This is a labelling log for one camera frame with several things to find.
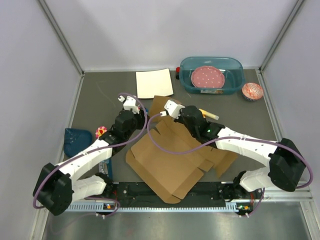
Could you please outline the brown cardboard box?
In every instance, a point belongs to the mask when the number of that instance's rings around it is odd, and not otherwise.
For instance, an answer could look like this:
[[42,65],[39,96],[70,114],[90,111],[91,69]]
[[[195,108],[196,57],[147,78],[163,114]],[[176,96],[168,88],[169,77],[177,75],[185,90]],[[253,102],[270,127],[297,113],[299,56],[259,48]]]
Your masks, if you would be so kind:
[[156,117],[155,128],[145,134],[126,153],[126,163],[150,187],[163,186],[171,194],[182,187],[193,187],[210,169],[217,177],[224,174],[238,155],[210,146],[200,146],[184,125],[170,116]]

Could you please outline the blue packet under arm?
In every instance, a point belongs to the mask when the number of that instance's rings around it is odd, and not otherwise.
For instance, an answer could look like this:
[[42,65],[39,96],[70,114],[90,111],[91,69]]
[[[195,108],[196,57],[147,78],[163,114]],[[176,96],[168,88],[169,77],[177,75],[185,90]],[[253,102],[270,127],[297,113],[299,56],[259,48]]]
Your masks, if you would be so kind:
[[111,180],[113,179],[112,160],[105,159],[98,164],[99,172],[106,174]]

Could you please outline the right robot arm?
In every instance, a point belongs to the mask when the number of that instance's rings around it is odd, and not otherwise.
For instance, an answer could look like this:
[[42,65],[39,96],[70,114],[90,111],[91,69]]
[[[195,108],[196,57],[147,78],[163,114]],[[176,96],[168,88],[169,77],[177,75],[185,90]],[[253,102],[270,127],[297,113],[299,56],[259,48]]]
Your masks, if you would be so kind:
[[294,192],[306,168],[295,144],[283,138],[280,142],[265,141],[238,133],[223,124],[206,120],[194,105],[178,106],[172,115],[201,144],[251,158],[263,165],[253,171],[242,171],[228,188],[230,198],[245,198],[251,192],[276,186]]

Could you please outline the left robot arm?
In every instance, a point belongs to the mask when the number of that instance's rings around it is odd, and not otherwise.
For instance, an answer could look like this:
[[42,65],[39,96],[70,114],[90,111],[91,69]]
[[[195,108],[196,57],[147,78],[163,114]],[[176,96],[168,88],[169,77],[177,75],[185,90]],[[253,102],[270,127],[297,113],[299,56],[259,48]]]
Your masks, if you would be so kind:
[[141,108],[138,113],[121,110],[111,129],[95,140],[88,148],[69,160],[46,164],[33,190],[33,207],[47,209],[54,216],[66,211],[73,203],[87,197],[100,195],[109,198],[114,191],[110,180],[103,173],[91,177],[81,177],[98,165],[120,152],[126,145],[136,140],[132,134],[146,128],[148,114]]

